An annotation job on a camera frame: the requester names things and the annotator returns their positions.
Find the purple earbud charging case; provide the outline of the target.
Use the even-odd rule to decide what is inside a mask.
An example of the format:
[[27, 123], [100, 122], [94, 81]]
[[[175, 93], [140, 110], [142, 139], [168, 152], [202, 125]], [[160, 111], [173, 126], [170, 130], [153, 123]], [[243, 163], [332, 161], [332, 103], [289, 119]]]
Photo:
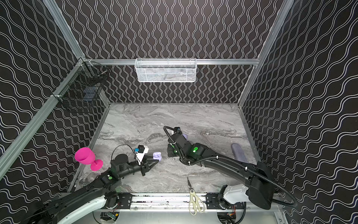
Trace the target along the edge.
[[154, 152], [153, 153], [153, 159], [161, 161], [161, 159], [162, 159], [161, 152]]

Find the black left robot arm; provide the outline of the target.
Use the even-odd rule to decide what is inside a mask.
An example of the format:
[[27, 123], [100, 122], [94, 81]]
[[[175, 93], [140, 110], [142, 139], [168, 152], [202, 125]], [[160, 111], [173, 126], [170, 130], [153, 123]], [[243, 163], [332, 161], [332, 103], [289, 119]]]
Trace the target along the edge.
[[111, 160], [111, 167], [98, 175], [93, 182], [58, 200], [36, 205], [32, 215], [26, 215], [22, 224], [72, 224], [88, 213], [103, 208], [108, 200], [113, 200], [115, 189], [121, 180], [140, 172], [143, 176], [149, 172], [159, 160], [144, 155], [141, 162], [129, 162], [126, 154], [119, 154]]

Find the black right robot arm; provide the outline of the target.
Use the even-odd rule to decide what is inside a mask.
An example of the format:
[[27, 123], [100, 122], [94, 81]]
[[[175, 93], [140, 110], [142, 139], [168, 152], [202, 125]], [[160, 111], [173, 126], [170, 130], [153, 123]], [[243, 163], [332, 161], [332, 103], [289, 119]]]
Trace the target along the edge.
[[229, 204], [249, 201], [269, 210], [273, 203], [296, 207], [297, 198], [277, 183], [271, 171], [262, 162], [257, 164], [238, 161], [221, 155], [208, 146], [189, 142], [179, 127], [163, 127], [168, 137], [168, 156], [179, 157], [186, 166], [203, 166], [226, 174], [244, 185], [244, 188], [223, 186], [218, 200]]

